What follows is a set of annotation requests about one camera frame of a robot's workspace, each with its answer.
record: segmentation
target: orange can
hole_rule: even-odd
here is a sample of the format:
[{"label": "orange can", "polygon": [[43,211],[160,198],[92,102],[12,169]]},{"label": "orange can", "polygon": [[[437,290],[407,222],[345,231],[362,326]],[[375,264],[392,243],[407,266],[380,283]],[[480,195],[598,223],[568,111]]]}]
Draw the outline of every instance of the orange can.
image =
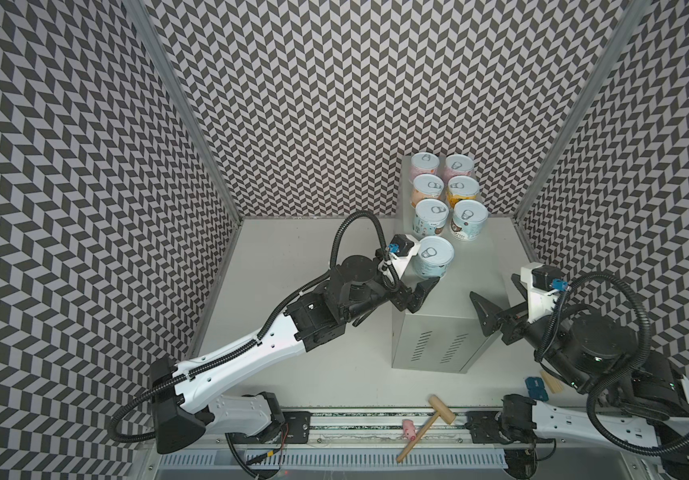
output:
[{"label": "orange can", "polygon": [[443,180],[432,174],[422,174],[414,178],[414,190],[411,192],[411,206],[417,204],[425,198],[440,198],[443,194]]},{"label": "orange can", "polygon": [[480,192],[481,185],[477,180],[460,175],[449,180],[446,198],[451,208],[454,208],[459,200],[475,200]]}]

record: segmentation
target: wooden hammer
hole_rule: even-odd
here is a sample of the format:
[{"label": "wooden hammer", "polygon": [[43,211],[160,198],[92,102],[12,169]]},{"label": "wooden hammer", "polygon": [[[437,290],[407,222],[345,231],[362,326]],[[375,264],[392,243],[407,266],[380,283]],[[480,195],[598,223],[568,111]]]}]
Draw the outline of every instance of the wooden hammer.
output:
[{"label": "wooden hammer", "polygon": [[408,442],[408,445],[406,448],[403,449],[403,452],[399,456],[397,456],[397,462],[401,463],[404,461],[406,456],[408,455],[408,452],[411,451],[411,449],[416,446],[417,443],[422,439],[422,437],[427,433],[427,430],[430,429],[430,427],[433,426],[435,423],[435,420],[437,420],[438,417],[443,418],[443,421],[446,422],[447,425],[451,425],[454,423],[455,418],[457,415],[452,412],[445,404],[441,401],[440,398],[437,398],[435,395],[430,395],[430,406],[433,407],[435,410],[435,414],[430,417],[429,420],[427,420],[427,423],[425,423],[424,426],[422,426],[422,429],[417,433],[417,437],[414,440],[411,440]]}]

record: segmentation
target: light blue can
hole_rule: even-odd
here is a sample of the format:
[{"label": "light blue can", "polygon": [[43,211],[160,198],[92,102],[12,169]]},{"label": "light blue can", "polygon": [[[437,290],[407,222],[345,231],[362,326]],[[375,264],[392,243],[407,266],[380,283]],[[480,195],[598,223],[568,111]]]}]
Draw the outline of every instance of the light blue can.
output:
[{"label": "light blue can", "polygon": [[425,198],[414,212],[414,233],[418,238],[440,235],[446,225],[448,206],[435,198]]},{"label": "light blue can", "polygon": [[419,242],[419,254],[411,261],[422,278],[443,276],[454,259],[454,247],[445,238],[431,235]]},{"label": "light blue can", "polygon": [[460,200],[451,216],[451,234],[464,242],[475,240],[481,234],[486,218],[488,210],[481,202]]}]

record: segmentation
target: wooden block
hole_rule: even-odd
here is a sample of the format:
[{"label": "wooden block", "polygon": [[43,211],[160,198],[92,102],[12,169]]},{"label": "wooden block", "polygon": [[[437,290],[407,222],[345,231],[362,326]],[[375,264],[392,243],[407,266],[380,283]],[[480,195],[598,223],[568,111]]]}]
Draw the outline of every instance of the wooden block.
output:
[{"label": "wooden block", "polygon": [[547,385],[547,388],[550,389],[551,393],[561,393],[563,391],[563,383],[561,382],[561,380],[555,378],[550,373],[547,373],[544,370],[539,372],[539,374],[542,376],[544,384]]}]

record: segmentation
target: gray metal box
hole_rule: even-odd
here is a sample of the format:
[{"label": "gray metal box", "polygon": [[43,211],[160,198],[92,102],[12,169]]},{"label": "gray metal box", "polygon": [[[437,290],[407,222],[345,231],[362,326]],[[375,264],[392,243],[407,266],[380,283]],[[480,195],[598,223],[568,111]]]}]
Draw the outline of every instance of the gray metal box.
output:
[{"label": "gray metal box", "polygon": [[[412,186],[408,181],[410,169],[411,159],[406,158],[401,169],[396,233],[411,234],[414,222]],[[510,219],[502,217],[487,220],[492,221],[510,222]],[[446,274],[418,312],[398,312],[393,309],[394,369],[465,373],[500,336],[499,333],[488,338],[484,336],[470,302],[470,292],[473,290],[503,308],[510,305],[491,229],[484,227],[478,238],[463,242],[451,235],[451,228],[447,224],[441,236],[450,241],[455,250],[454,260],[448,266]],[[414,285],[421,278],[410,264],[403,280],[407,285]]]}]

